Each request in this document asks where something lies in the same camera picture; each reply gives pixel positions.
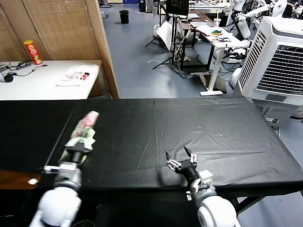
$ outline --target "white table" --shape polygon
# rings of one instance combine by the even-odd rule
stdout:
[[[225,31],[223,28],[217,27],[217,28],[214,28],[214,30],[221,30],[222,35],[220,35],[220,36],[227,37],[231,41],[229,41],[229,42],[215,42],[214,41],[215,36],[206,36],[205,34],[201,33],[215,47],[214,51],[218,53],[217,54],[217,60],[216,60],[216,63],[214,65],[214,70],[213,70],[213,73],[212,73],[212,76],[211,76],[211,79],[210,79],[210,82],[209,82],[208,86],[206,84],[205,77],[200,76],[200,79],[201,79],[203,85],[205,86],[205,88],[207,90],[207,91],[200,92],[201,96],[216,96],[216,95],[222,95],[223,94],[222,91],[214,91],[214,84],[216,82],[218,72],[219,72],[219,69],[220,69],[220,65],[221,65],[221,62],[222,62],[222,58],[224,56],[224,50],[225,50],[225,48],[229,48],[229,47],[239,47],[239,48],[244,47],[244,44],[239,39],[237,39],[231,33],[228,33],[227,31]]]
[[[27,76],[14,76],[10,83],[0,82],[0,100],[76,100],[87,99],[96,81],[102,86],[102,93],[108,97],[106,83],[101,68],[101,60],[89,61],[44,61],[46,67],[36,69]],[[69,71],[71,67],[83,64],[94,64],[95,67],[88,71],[89,76],[85,81],[81,81],[80,86],[60,87],[56,86],[58,81]],[[21,70],[14,70],[18,75],[26,75],[39,65],[32,64]],[[12,70],[5,70],[1,73],[8,73]]]
[[[189,1],[189,9],[195,9],[195,10],[223,9],[226,6],[230,5],[228,2],[221,2],[216,5],[198,5],[195,3],[196,1]]]

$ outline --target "gray floor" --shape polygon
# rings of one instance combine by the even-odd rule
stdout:
[[[119,10],[129,10],[129,24],[120,23]],[[205,91],[198,79],[182,79],[168,66],[152,68],[157,62],[170,57],[166,49],[151,44],[144,46],[152,39],[152,28],[159,17],[153,19],[152,14],[141,13],[137,5],[114,5],[102,8],[108,15],[104,20],[107,40],[113,59],[121,98],[176,98],[200,97]],[[192,50],[187,48],[189,57],[196,54],[207,60],[210,45],[197,44]],[[231,73],[222,68],[222,77],[230,80]],[[232,89],[226,82],[227,94]],[[290,120],[281,128],[281,140],[285,143],[297,161],[303,166],[303,124],[298,120]],[[285,196],[269,196],[239,215],[242,227],[302,227],[303,197],[297,192]]]

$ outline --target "pringles can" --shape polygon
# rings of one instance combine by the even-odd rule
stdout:
[[[35,44],[34,44],[34,41],[33,40],[26,40],[23,42],[24,45],[26,46],[27,48],[27,51],[29,52],[30,56],[32,57],[34,63],[36,65],[39,65],[41,64],[43,61],[35,47]]]

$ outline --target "black trash can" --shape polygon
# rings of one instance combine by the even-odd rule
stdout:
[[[121,24],[128,24],[128,10],[120,11]]]

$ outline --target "air cooler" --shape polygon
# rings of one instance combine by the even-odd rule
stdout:
[[[272,126],[303,104],[303,21],[264,17],[244,62],[235,96],[250,98]]]

